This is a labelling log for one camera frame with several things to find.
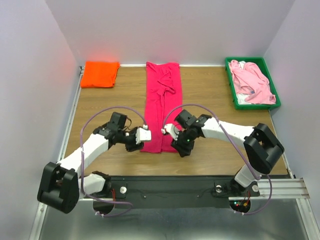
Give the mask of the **magenta t-shirt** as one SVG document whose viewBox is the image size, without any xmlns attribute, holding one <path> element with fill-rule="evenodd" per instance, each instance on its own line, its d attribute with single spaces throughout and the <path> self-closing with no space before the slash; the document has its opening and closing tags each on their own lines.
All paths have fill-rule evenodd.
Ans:
<svg viewBox="0 0 320 240">
<path fill-rule="evenodd" d="M 146 102 L 144 118 L 151 131 L 151 141 L 141 152 L 159 154 L 176 153 L 171 146 L 170 135 L 161 132 L 168 113 L 183 103 L 180 65 L 170 62 L 155 64 L 146 62 Z"/>
</svg>

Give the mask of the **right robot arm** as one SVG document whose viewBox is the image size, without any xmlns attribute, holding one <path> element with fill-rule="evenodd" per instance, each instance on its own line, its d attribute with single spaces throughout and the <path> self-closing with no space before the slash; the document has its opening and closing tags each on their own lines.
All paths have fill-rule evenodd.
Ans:
<svg viewBox="0 0 320 240">
<path fill-rule="evenodd" d="M 182 130 L 173 123 L 165 124 L 162 133 L 172 137 L 171 146 L 180 157 L 191 154 L 197 138 L 218 139 L 230 142 L 244 166 L 230 181 L 230 191 L 242 195 L 248 187 L 263 175 L 269 175 L 285 149 L 272 130 L 264 123 L 257 126 L 243 126 L 202 114 L 199 117 L 182 110 L 174 119 Z"/>
</svg>

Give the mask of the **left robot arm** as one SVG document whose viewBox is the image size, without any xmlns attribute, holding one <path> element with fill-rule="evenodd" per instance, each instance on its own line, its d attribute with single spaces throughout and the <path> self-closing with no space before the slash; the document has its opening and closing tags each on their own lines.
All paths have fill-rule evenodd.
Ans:
<svg viewBox="0 0 320 240">
<path fill-rule="evenodd" d="M 128 116 L 113 112 L 110 120 L 93 130 L 86 141 L 70 155 L 56 163 L 45 165 L 37 200 L 62 213 L 70 213 L 79 200 L 91 198 L 99 201 L 101 197 L 111 197 L 107 201 L 107 211 L 116 205 L 116 190 L 111 177 L 100 171 L 85 175 L 85 169 L 100 155 L 116 144 L 123 144 L 127 152 L 141 150 L 152 138 L 148 126 L 128 129 Z"/>
</svg>

